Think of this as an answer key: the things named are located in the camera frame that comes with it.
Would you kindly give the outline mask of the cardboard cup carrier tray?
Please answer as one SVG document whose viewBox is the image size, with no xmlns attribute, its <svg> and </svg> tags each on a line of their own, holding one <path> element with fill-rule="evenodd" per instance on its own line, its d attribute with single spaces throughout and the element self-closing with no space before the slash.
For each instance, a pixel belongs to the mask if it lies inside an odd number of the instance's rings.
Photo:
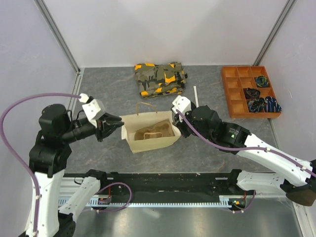
<svg viewBox="0 0 316 237">
<path fill-rule="evenodd" d="M 152 126 L 137 130 L 134 135 L 134 140 L 147 140 L 172 136 L 174 136 L 174 132 L 171 123 L 168 120 L 164 120 Z"/>
</svg>

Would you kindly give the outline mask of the brown paper bag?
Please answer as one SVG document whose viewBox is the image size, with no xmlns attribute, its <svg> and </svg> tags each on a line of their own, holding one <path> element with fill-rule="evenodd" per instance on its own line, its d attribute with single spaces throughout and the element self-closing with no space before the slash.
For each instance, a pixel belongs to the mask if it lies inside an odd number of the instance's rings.
<svg viewBox="0 0 316 237">
<path fill-rule="evenodd" d="M 172 124 L 171 111 L 139 112 L 136 104 L 135 114 L 122 116 L 121 138 L 126 140 L 132 153 L 141 153 L 173 145 L 181 136 L 180 130 Z"/>
</svg>

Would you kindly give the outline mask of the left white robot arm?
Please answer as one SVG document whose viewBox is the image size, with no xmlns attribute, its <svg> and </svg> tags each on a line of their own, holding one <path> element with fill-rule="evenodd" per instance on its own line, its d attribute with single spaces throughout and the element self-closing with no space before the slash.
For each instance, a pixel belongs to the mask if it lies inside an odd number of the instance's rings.
<svg viewBox="0 0 316 237">
<path fill-rule="evenodd" d="M 39 184 L 39 237 L 71 237 L 74 235 L 78 216 L 95 194 L 108 190 L 107 174 L 91 169 L 68 202 L 59 207 L 59 192 L 72 153 L 70 144 L 96 136 L 99 142 L 123 126 L 120 117 L 104 113 L 92 125 L 87 118 L 71 120 L 62 104 L 52 104 L 42 110 L 40 131 L 35 145 L 29 152 L 29 168 Z"/>
</svg>

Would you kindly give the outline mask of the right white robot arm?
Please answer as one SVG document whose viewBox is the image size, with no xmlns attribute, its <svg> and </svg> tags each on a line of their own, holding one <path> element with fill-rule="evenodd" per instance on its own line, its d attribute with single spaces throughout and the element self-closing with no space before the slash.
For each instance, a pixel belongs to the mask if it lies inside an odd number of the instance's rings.
<svg viewBox="0 0 316 237">
<path fill-rule="evenodd" d="M 303 206 L 316 199 L 316 162 L 287 154 L 264 142 L 248 129 L 223 122 L 208 106 L 180 109 L 173 106 L 175 126 L 184 137 L 194 135 L 220 151 L 247 158 L 269 172 L 235 170 L 226 182 L 227 191 L 253 191 L 257 194 L 284 195 Z"/>
</svg>

